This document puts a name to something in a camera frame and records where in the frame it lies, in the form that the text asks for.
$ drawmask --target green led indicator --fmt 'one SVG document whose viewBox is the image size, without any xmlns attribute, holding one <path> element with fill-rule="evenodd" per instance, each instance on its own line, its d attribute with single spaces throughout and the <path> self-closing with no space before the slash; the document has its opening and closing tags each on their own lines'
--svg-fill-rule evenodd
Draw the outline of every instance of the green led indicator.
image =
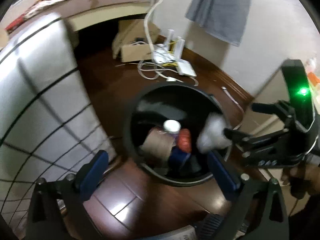
<svg viewBox="0 0 320 240">
<path fill-rule="evenodd" d="M 307 95 L 308 93 L 309 93 L 308 88 L 300 88 L 300 90 L 298 92 L 299 95 L 303 95 L 303 96 Z"/>
</svg>

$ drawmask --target gray cloth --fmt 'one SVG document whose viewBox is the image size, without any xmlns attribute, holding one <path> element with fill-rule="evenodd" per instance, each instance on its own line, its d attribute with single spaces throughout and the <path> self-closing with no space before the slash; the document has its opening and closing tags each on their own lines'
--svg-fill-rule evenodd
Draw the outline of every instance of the gray cloth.
<svg viewBox="0 0 320 240">
<path fill-rule="evenodd" d="M 251 0 L 192 0 L 186 17 L 210 35 L 239 47 Z"/>
</svg>

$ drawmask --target hand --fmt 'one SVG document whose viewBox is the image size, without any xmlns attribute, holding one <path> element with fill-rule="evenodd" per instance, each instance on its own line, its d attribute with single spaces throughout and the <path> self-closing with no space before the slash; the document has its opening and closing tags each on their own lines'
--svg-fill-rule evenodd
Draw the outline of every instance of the hand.
<svg viewBox="0 0 320 240">
<path fill-rule="evenodd" d="M 320 168 L 312 165 L 306 164 L 305 167 L 294 167 L 291 169 L 283 169 L 281 179 L 288 183 L 290 177 L 304 179 L 308 181 L 309 187 L 307 189 L 309 195 L 315 195 L 320 193 Z"/>
</svg>

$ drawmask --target metal bolt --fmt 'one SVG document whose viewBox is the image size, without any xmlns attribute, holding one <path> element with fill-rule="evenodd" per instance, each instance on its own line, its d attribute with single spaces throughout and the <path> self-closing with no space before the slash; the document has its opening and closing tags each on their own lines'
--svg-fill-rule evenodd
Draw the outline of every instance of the metal bolt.
<svg viewBox="0 0 320 240">
<path fill-rule="evenodd" d="M 276 178 L 272 178 L 270 179 L 272 184 L 277 185 L 278 184 L 278 180 Z"/>
<path fill-rule="evenodd" d="M 244 181 L 247 181 L 247 180 L 250 179 L 250 176 L 248 174 L 246 174 L 246 173 L 242 173 L 241 174 L 241 179 L 244 180 Z"/>
<path fill-rule="evenodd" d="M 41 184 L 44 184 L 46 182 L 45 178 L 39 178 L 37 179 L 36 183 L 41 185 Z"/>
<path fill-rule="evenodd" d="M 66 179 L 68 180 L 68 181 L 72 181 L 72 180 L 74 180 L 75 179 L 75 175 L 73 174 L 73 173 L 70 173 L 70 174 L 68 174 L 67 176 L 66 176 Z"/>
<path fill-rule="evenodd" d="M 249 157 L 250 156 L 250 152 L 244 152 L 243 154 L 242 154 L 242 157 L 244 157 L 244 158 L 247 158 L 247 157 Z"/>
</svg>

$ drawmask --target cardboard box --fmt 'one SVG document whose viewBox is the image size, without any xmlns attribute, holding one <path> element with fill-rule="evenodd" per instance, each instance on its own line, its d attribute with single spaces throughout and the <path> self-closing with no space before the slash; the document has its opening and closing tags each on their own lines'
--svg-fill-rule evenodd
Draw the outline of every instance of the cardboard box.
<svg viewBox="0 0 320 240">
<path fill-rule="evenodd" d="M 148 27 L 151 40 L 154 43 L 159 36 L 160 29 L 153 23 L 149 23 Z M 136 38 L 147 39 L 144 31 L 143 19 L 119 21 L 119 32 L 112 42 L 112 57 L 115 59 L 121 51 L 121 53 L 124 52 L 125 54 L 122 62 L 151 59 L 150 48 L 147 49 L 149 46 L 146 44 L 130 45 L 135 42 Z"/>
</svg>

